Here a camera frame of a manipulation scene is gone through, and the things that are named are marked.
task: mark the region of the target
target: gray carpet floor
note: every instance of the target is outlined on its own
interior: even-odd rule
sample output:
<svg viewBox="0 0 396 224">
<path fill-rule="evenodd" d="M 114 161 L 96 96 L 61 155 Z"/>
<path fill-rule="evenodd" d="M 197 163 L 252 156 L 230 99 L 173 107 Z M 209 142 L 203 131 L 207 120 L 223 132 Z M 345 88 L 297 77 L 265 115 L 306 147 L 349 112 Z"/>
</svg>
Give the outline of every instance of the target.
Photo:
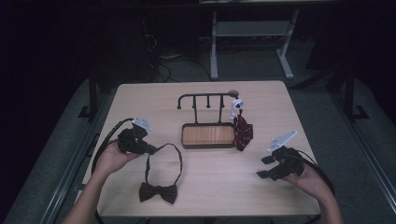
<svg viewBox="0 0 396 224">
<path fill-rule="evenodd" d="M 260 50 L 243 50 L 234 54 L 220 54 L 219 81 L 236 80 L 282 80 L 287 86 L 298 84 L 318 71 L 305 69 L 309 59 L 310 42 L 293 42 L 287 57 L 295 75 L 287 80 L 277 60 L 274 46 Z M 169 82 L 210 81 L 207 71 L 209 55 L 203 53 L 197 62 L 183 58 L 165 64 L 172 71 Z M 163 76 L 169 72 L 160 67 Z M 360 119 L 350 123 L 338 105 L 343 97 L 325 91 L 327 78 L 323 78 L 310 87 L 290 91 L 291 100 L 303 124 L 309 143 L 318 160 L 319 166 L 328 174 L 336 186 L 336 197 L 340 203 L 345 223 L 396 223 L 392 210 L 383 190 L 380 188 L 370 163 L 367 161 L 357 141 L 353 129 L 358 128 L 389 181 L 396 183 L 396 130 L 382 109 L 376 104 L 370 90 L 356 80 L 355 104 L 362 105 L 369 119 Z M 9 212 L 5 223 L 47 223 L 41 220 L 47 210 L 54 191 L 59 186 L 67 164 L 73 160 L 73 152 L 82 143 L 82 139 L 93 139 L 100 133 L 106 119 L 106 113 L 114 97 L 99 92 L 101 111 L 94 123 L 78 118 L 79 111 L 89 104 L 88 82 L 82 83 L 65 109 L 62 118 L 54 129 L 37 161 L 34 170 L 26 181 L 21 193 Z M 78 169 L 73 184 L 62 199 L 61 209 L 55 223 L 60 223 L 76 199 L 78 187 L 88 167 L 90 157 L 86 157 Z M 275 224 L 304 223 L 308 217 L 271 217 Z M 265 223 L 263 217 L 238 217 L 233 223 Z M 104 217 L 105 223 L 145 223 L 144 218 Z M 186 220 L 172 220 L 171 223 L 187 223 Z"/>
</svg>

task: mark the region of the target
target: dark red bow tie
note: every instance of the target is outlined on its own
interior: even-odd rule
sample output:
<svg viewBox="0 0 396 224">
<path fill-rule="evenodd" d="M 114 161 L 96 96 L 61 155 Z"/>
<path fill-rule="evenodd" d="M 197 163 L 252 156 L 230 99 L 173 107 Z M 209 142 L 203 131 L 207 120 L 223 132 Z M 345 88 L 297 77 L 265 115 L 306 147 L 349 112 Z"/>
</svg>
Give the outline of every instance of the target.
<svg viewBox="0 0 396 224">
<path fill-rule="evenodd" d="M 248 124 L 241 114 L 233 119 L 235 131 L 233 143 L 238 150 L 243 151 L 250 140 L 253 139 L 253 124 Z"/>
<path fill-rule="evenodd" d="M 156 194 L 160 194 L 165 201 L 173 204 L 177 196 L 177 186 L 171 185 L 169 187 L 161 187 L 161 186 L 153 187 L 150 184 L 144 182 L 140 186 L 140 190 L 139 190 L 140 202 L 146 201 L 152 198 Z"/>
</svg>

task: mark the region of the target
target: floor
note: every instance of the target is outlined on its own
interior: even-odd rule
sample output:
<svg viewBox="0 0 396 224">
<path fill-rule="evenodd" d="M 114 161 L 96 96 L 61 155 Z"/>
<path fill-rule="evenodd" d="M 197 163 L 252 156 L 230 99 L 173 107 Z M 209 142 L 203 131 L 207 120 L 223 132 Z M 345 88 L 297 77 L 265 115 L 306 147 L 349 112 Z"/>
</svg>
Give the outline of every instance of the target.
<svg viewBox="0 0 396 224">
<path fill-rule="evenodd" d="M 286 79 L 277 60 L 271 42 L 259 48 L 240 49 L 218 56 L 219 80 L 281 80 L 288 87 L 299 84 L 319 71 L 306 69 L 314 42 L 294 41 L 287 58 L 295 79 Z M 198 82 L 211 81 L 209 54 L 203 52 L 196 59 L 181 55 L 166 60 L 159 66 L 160 74 L 154 82 Z M 396 223 L 391 198 L 377 178 L 392 186 L 396 184 L 396 130 L 389 118 L 376 104 L 369 88 L 356 79 L 355 105 L 362 105 L 369 119 L 350 122 L 342 102 L 344 92 L 330 94 L 325 86 L 325 77 L 302 90 L 290 90 L 290 97 L 303 124 L 305 133 L 318 160 L 336 186 L 336 197 L 340 203 L 345 223 Z M 43 149 L 34 170 L 26 181 L 20 196 L 14 203 L 5 223 L 60 223 L 76 199 L 81 179 L 91 159 L 92 139 L 101 132 L 106 112 L 116 90 L 110 94 L 99 92 L 99 111 L 95 119 L 78 117 L 81 108 L 89 104 L 88 81 L 81 84 L 64 111 L 51 138 Z M 84 150 L 81 161 L 71 164 Z M 380 166 L 370 161 L 373 154 Z M 65 171 L 74 166 L 74 174 Z M 309 217 L 271 217 L 276 224 L 304 223 Z M 238 217 L 233 223 L 264 223 L 263 217 Z M 142 217 L 104 217 L 105 223 L 145 223 Z M 186 223 L 185 220 L 172 223 Z"/>
</svg>

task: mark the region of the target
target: metal frame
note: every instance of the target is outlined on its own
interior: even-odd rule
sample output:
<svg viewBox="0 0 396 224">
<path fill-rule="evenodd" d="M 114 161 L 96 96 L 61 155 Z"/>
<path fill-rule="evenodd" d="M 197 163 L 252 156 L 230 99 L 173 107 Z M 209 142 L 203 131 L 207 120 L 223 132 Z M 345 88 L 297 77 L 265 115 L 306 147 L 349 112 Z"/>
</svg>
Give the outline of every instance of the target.
<svg viewBox="0 0 396 224">
<path fill-rule="evenodd" d="M 66 170 L 64 171 L 64 175 L 62 176 L 58 186 L 52 193 L 46 211 L 39 222 L 40 224 L 50 224 L 55 222 L 64 202 L 64 199 L 66 198 L 67 193 L 71 189 L 73 180 L 80 167 L 80 164 L 86 157 L 87 148 L 91 149 L 92 147 L 92 137 L 93 139 L 96 138 L 96 131 L 101 130 L 103 124 L 105 123 L 106 113 L 108 111 L 104 109 L 104 105 L 108 104 L 111 104 L 109 96 L 104 94 L 103 98 L 100 101 L 98 109 L 96 110 L 95 116 L 90 117 L 87 128 L 82 134 L 81 139 L 78 142 L 78 146 L 73 152 L 73 160 L 70 160 L 70 162 L 68 163 Z"/>
<path fill-rule="evenodd" d="M 283 35 L 285 42 L 282 48 L 276 50 L 283 72 L 287 79 L 294 79 L 286 52 L 288 50 L 299 9 L 294 9 L 289 21 L 218 21 L 217 11 L 213 12 L 212 21 L 212 50 L 210 52 L 210 78 L 219 78 L 218 58 L 216 53 L 217 36 L 268 36 Z"/>
</svg>

